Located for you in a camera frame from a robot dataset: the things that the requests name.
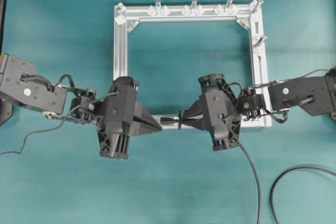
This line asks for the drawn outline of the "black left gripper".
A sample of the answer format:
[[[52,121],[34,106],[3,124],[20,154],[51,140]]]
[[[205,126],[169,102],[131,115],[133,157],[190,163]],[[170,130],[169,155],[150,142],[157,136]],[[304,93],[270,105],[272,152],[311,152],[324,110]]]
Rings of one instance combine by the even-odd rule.
[[[113,81],[99,111],[102,127],[99,131],[102,133],[99,136],[100,156],[127,159],[130,135],[162,131],[149,111],[136,102],[138,85],[131,77],[119,77]]]

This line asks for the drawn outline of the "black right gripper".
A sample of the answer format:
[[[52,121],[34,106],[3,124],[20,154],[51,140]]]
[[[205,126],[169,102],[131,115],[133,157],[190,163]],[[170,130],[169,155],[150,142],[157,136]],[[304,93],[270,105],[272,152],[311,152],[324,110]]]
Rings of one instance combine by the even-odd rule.
[[[242,117],[236,109],[236,96],[224,75],[212,73],[199,77],[202,94],[182,115],[182,124],[209,131],[213,151],[238,146]]]

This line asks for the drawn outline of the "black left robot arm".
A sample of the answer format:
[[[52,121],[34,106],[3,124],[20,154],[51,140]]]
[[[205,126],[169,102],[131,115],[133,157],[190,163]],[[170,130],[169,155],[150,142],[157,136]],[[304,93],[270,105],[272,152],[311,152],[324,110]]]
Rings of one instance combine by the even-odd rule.
[[[149,111],[137,101],[139,82],[118,77],[108,93],[79,89],[72,76],[61,76],[52,84],[37,74],[34,65],[23,59],[1,55],[1,122],[18,106],[42,113],[49,119],[94,124],[101,157],[128,159],[130,137],[161,131]]]

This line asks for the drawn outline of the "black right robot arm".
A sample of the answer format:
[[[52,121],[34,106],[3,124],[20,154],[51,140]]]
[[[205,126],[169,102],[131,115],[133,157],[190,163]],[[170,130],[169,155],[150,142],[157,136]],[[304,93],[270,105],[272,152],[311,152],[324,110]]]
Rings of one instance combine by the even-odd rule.
[[[235,96],[224,75],[212,73],[199,77],[201,95],[180,115],[179,123],[208,131],[213,150],[227,150],[239,145],[241,120],[270,116],[285,123],[288,111],[298,106],[310,116],[335,112],[335,68],[324,76],[298,77],[273,81],[240,90]]]

